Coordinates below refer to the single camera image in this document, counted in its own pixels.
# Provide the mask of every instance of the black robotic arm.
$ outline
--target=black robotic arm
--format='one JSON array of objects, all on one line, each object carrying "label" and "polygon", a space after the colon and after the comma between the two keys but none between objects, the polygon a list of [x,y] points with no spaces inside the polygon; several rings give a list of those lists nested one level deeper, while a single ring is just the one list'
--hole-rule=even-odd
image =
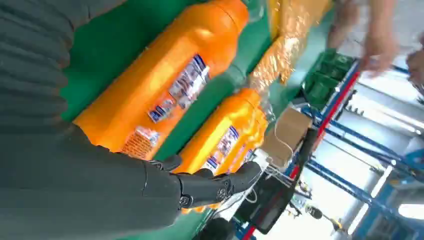
[{"label": "black robotic arm", "polygon": [[65,122],[74,31],[123,0],[0,0],[0,239],[105,240],[163,228],[181,207],[248,188],[255,163],[213,178],[171,174],[91,145]]}]

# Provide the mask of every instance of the white wire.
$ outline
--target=white wire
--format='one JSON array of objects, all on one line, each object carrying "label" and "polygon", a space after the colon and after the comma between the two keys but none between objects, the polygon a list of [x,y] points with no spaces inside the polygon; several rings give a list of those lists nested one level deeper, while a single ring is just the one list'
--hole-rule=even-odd
[{"label": "white wire", "polygon": [[280,142],[280,143],[282,143],[284,146],[286,146],[287,148],[288,148],[288,150],[290,150],[290,157],[288,158],[288,159],[291,159],[292,157],[293,157],[293,155],[294,155],[294,152],[293,152],[293,149],[292,149],[292,147],[290,146],[290,145],[288,145],[285,141],[283,141],[283,140],[281,140],[281,139],[279,139],[279,137],[277,136],[277,127],[278,127],[278,124],[279,124],[279,122],[280,122],[280,119],[281,119],[281,117],[284,115],[284,112],[278,117],[278,119],[277,119],[277,121],[275,122],[275,126],[274,126],[274,135],[275,135],[275,138]]},{"label": "white wire", "polygon": [[254,200],[250,200],[249,199],[249,195],[250,195],[250,193],[246,196],[246,201],[248,201],[249,203],[251,203],[251,204],[254,204],[254,203],[256,203],[257,201],[258,201],[258,195],[256,194],[256,191],[252,188],[252,191],[251,191],[251,193],[253,193],[254,194]]}]

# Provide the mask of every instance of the green surface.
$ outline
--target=green surface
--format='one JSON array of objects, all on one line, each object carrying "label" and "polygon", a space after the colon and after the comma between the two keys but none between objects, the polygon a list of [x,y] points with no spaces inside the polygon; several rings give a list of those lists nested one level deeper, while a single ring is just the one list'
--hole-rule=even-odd
[{"label": "green surface", "polygon": [[[65,70],[69,84],[62,95],[68,101],[66,120],[74,119],[160,34],[189,4],[196,0],[129,0],[113,11],[80,28],[71,50],[71,65]],[[304,56],[286,87],[271,87],[271,103],[278,116],[296,96],[305,74],[325,46],[328,24],[312,29]],[[252,71],[271,44],[268,18],[249,24],[243,31],[237,56],[231,67],[213,79],[168,137],[156,155],[161,160],[177,153],[202,126],[221,101],[244,85],[246,74]],[[180,216],[166,229],[146,232],[126,239],[189,240],[205,214]]]}]

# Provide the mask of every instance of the metal rack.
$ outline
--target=metal rack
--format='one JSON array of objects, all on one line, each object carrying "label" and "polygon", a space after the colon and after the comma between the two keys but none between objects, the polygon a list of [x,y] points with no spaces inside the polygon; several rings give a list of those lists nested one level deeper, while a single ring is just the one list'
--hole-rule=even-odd
[{"label": "metal rack", "polygon": [[[424,183],[423,164],[418,164],[414,162],[413,160],[411,160],[411,156],[399,155],[392,149],[364,135],[361,135],[360,133],[350,129],[349,127],[346,127],[338,123],[337,121],[333,120],[333,117],[343,107],[343,102],[346,101],[346,97],[348,96],[348,93],[353,90],[354,85],[356,84],[359,78],[359,75],[360,74],[358,72],[358,64],[356,63],[352,67],[352,70],[349,71],[348,76],[346,76],[345,80],[342,82],[340,91],[337,94],[335,94],[335,96],[330,100],[329,104],[327,105],[328,107],[324,110],[323,114],[309,107],[302,108],[301,111],[304,114],[313,118],[314,126],[319,129],[318,141],[322,139],[322,136],[324,133],[327,133],[353,146],[354,148],[360,150],[361,152],[372,156],[373,158],[379,160],[381,163],[383,163],[387,167],[390,166],[394,170],[403,174],[405,176],[403,180],[404,182],[408,184],[414,181],[419,181],[421,183]],[[378,149],[378,151],[366,148],[346,138],[344,135],[341,135],[333,130],[330,130],[328,128],[329,126],[335,127],[343,131],[345,134],[351,135],[361,140],[362,142],[371,145],[372,147]],[[343,191],[349,193],[356,199],[367,204],[371,209],[376,209],[380,213],[384,214],[386,217],[394,218],[400,224],[404,226],[408,226],[409,228],[413,229],[416,232],[415,239],[423,238],[424,236],[423,225],[418,224],[413,220],[410,220],[408,218],[401,216],[397,210],[390,208],[389,206],[385,205],[380,200],[372,197],[370,193],[364,191],[363,189],[357,187],[356,185],[352,184],[351,182],[347,181],[346,179],[332,172],[328,168],[319,164],[318,162],[315,161],[313,157],[306,164],[306,167],[312,172],[314,172],[315,174],[323,177],[330,183],[339,187]]]}]

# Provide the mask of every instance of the human arm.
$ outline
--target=human arm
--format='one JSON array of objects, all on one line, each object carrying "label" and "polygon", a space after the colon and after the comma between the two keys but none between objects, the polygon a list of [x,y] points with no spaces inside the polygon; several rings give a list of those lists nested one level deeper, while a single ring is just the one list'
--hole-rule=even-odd
[{"label": "human arm", "polygon": [[370,21],[361,69],[378,75],[390,67],[398,52],[393,18],[396,0],[368,0]]}]

